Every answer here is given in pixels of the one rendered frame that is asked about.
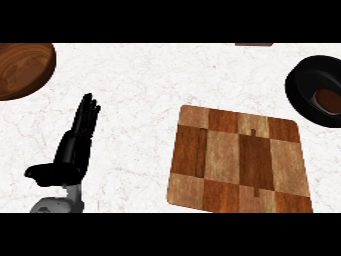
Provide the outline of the brown wooden bowl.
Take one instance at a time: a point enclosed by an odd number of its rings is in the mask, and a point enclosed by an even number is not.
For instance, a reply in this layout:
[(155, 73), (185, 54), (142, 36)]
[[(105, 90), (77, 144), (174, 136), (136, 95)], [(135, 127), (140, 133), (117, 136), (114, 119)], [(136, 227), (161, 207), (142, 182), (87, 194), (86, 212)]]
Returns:
[(0, 101), (33, 94), (47, 83), (55, 66), (52, 43), (0, 43)]

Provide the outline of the black pot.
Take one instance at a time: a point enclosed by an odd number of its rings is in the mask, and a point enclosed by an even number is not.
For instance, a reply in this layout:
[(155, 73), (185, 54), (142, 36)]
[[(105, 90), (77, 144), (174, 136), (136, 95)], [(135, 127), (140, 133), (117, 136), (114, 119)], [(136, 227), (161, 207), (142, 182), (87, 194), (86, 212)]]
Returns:
[(315, 124), (341, 128), (341, 60), (306, 57), (285, 79), (285, 94), (298, 114)]

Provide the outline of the checkered wooden cutting board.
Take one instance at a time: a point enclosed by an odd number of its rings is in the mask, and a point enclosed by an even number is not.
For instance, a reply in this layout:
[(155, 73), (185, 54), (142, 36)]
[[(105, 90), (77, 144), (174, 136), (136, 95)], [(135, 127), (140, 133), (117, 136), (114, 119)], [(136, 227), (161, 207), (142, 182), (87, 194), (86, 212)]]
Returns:
[(167, 202), (208, 212), (310, 212), (297, 123), (182, 106)]

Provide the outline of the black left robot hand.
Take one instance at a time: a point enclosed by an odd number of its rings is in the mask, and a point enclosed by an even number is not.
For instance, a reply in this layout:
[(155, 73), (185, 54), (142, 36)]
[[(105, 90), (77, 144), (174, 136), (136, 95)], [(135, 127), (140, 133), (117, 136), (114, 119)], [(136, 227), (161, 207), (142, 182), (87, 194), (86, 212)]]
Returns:
[(34, 179), (40, 187), (73, 186), (84, 178), (101, 106), (87, 93), (83, 96), (71, 129), (65, 132), (52, 163), (27, 168), (24, 176)]

